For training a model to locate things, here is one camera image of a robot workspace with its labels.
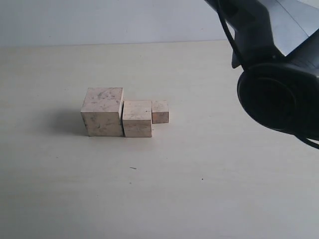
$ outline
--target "wooden block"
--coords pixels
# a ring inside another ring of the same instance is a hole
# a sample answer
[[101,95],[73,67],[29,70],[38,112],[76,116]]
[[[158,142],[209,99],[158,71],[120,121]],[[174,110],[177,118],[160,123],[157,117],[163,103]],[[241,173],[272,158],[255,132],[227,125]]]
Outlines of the wooden block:
[[151,137],[152,102],[124,101],[123,128],[125,137]]
[[167,101],[152,101],[153,123],[168,123],[169,111]]
[[89,88],[81,115],[89,136],[123,136],[123,88]]

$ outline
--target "small cube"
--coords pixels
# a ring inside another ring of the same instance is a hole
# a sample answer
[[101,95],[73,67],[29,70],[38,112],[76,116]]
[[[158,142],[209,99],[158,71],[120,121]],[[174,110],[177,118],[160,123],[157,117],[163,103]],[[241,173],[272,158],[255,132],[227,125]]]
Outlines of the small cube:
[[152,102],[124,101],[123,128],[125,137],[151,137]]
[[81,115],[89,136],[123,136],[123,88],[89,88]]
[[167,101],[152,101],[153,123],[168,123],[169,111]]

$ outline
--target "white wall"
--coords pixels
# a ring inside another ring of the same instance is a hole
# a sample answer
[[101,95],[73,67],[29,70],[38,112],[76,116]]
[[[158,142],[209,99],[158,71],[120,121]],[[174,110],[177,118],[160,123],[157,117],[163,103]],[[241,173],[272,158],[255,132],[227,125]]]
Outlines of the white wall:
[[214,39],[224,33],[204,0],[0,0],[0,46]]

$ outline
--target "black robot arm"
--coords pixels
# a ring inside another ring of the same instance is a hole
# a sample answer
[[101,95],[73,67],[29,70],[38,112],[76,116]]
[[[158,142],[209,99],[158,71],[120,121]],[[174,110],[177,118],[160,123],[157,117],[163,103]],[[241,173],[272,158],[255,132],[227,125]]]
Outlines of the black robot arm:
[[[242,65],[237,93],[268,128],[319,139],[319,9],[297,0],[206,0]],[[226,21],[234,28],[233,39]]]

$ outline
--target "white table surface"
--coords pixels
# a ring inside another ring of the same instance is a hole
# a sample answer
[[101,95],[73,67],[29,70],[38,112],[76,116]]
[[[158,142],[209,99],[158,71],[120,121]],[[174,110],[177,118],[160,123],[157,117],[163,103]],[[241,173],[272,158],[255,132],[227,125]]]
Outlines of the white table surface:
[[[318,239],[319,151],[250,119],[230,62],[225,41],[0,49],[0,238]],[[88,87],[170,123],[87,137]]]

